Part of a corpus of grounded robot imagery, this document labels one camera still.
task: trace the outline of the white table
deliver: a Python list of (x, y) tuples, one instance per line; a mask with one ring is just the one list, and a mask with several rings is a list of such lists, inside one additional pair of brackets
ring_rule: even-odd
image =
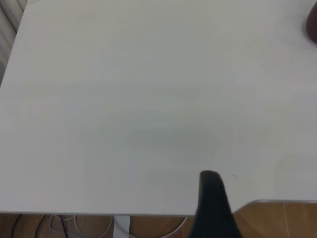
[(317, 200), (315, 0), (29, 0), (0, 88), (0, 211)]

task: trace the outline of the black cable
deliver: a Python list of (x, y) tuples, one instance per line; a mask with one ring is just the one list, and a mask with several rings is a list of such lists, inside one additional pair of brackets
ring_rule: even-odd
[(63, 230), (64, 230), (65, 237), (68, 238), (68, 233), (67, 233), (66, 226), (65, 226), (65, 223), (64, 223), (64, 218), (63, 218), (62, 215), (60, 215), (59, 217), (60, 217), (61, 224), (63, 225)]
[(16, 220), (15, 220), (15, 222), (14, 222), (14, 224), (13, 224), (13, 227), (12, 227), (12, 230), (11, 230), (11, 238), (14, 237), (15, 227), (16, 227), (16, 225), (18, 224), (18, 222), (19, 222), (19, 220), (20, 220), (21, 217), (22, 217), (22, 214), (20, 214), (20, 215), (16, 218)]
[(42, 224), (43, 224), (43, 221), (45, 220), (45, 217), (46, 217), (47, 215), (44, 215), (43, 217), (42, 217), (42, 219), (40, 220), (40, 223), (38, 224), (38, 227), (36, 227), (36, 231), (35, 231), (35, 238), (38, 238), (39, 237), (39, 232), (40, 232), (40, 229), (41, 229), (41, 227), (42, 227)]

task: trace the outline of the wooden floor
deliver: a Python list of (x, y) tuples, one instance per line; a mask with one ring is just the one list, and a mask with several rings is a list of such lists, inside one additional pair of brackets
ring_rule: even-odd
[[(0, 238), (9, 238), (16, 214), (0, 215)], [(42, 215), (23, 215), (16, 226), (14, 238), (33, 238)], [(131, 217), (130, 233), (139, 238), (158, 238), (174, 230), (184, 218)], [(244, 238), (317, 238), (317, 204), (258, 203), (235, 213), (235, 219)], [(79, 228), (86, 236), (101, 235), (110, 223), (106, 216), (78, 216)], [(186, 238), (193, 219), (171, 238)], [(40, 230), (39, 238), (63, 238), (48, 228), (49, 217)], [(69, 231), (76, 232), (73, 220), (66, 222)], [(59, 219), (53, 227), (62, 230)], [(113, 227), (106, 236), (111, 238)]]

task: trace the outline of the dark red object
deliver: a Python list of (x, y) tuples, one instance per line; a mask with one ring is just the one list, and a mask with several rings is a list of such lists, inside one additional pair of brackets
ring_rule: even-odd
[(317, 44), (317, 2), (308, 15), (306, 22), (306, 30), (308, 36)]

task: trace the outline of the cable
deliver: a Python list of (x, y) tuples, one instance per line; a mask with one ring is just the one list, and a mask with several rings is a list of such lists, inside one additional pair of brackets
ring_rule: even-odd
[(20, 220), (21, 217), (22, 217), (22, 214), (20, 214), (20, 215), (16, 218), (16, 220), (15, 220), (15, 222), (14, 222), (14, 224), (13, 224), (13, 227), (12, 227), (12, 230), (11, 230), (11, 238), (14, 237), (15, 227), (16, 227), (16, 225), (18, 224), (18, 222), (19, 222), (19, 220)]
[(61, 224), (63, 225), (63, 230), (64, 230), (65, 237), (68, 238), (68, 234), (67, 234), (66, 226), (65, 226), (65, 223), (64, 223), (64, 219), (63, 219), (62, 215), (60, 215), (59, 217), (60, 217)]
[[(54, 216), (55, 216), (57, 219), (60, 220), (60, 217), (59, 217), (58, 215), (54, 214)], [(73, 218), (74, 218), (74, 216), (67, 217), (67, 218), (63, 218), (63, 219), (64, 219), (64, 221), (66, 222), (66, 221), (69, 221), (69, 220), (71, 220), (71, 219), (73, 219)]]
[(36, 231), (35, 231), (35, 238), (38, 238), (39, 237), (39, 232), (40, 232), (40, 229), (41, 229), (41, 227), (42, 227), (42, 224), (43, 224), (43, 221), (45, 220), (45, 217), (46, 217), (47, 215), (44, 215), (43, 217), (42, 217), (42, 219), (40, 220), (40, 223), (38, 224), (38, 227), (36, 227)]
[[(111, 228), (112, 223), (113, 223), (113, 216), (111, 216), (110, 224), (109, 224), (108, 228), (106, 229), (105, 233), (103, 233), (101, 236), (99, 236), (99, 237), (97, 237), (97, 238), (103, 238), (105, 235), (107, 235), (107, 233), (109, 232), (109, 230), (110, 230), (110, 228)], [(76, 230), (82, 235), (83, 238), (92, 238), (92, 237), (87, 237), (87, 236), (85, 236), (85, 234), (82, 233), (81, 230), (78, 228), (78, 225), (77, 225), (77, 215), (74, 216), (74, 225), (75, 225)]]
[[(60, 231), (60, 230), (53, 228), (53, 220), (54, 220), (54, 215), (51, 215), (50, 222), (49, 222), (50, 231), (64, 235), (64, 231)], [(73, 236), (73, 237), (83, 238), (81, 235), (74, 233), (74, 232), (67, 232), (67, 234), (70, 236)]]
[[(119, 228), (119, 230), (121, 230), (125, 235), (129, 236), (130, 238), (137, 238), (137, 237), (131, 235), (130, 233), (128, 233), (124, 228), (122, 228), (122, 226), (121, 226), (120, 223), (117, 221), (117, 219), (115, 218), (115, 216), (114, 216), (113, 220), (114, 220), (114, 223), (116, 224), (116, 226)], [(184, 223), (186, 222), (186, 220), (187, 220), (187, 217), (186, 217), (186, 218), (182, 221), (182, 223), (181, 223), (175, 230), (173, 230), (171, 233), (168, 233), (167, 235), (162, 236), (162, 237), (159, 237), (159, 238), (167, 238), (167, 237), (171, 236), (172, 234), (174, 234), (175, 232), (177, 232), (177, 231), (184, 225)]]

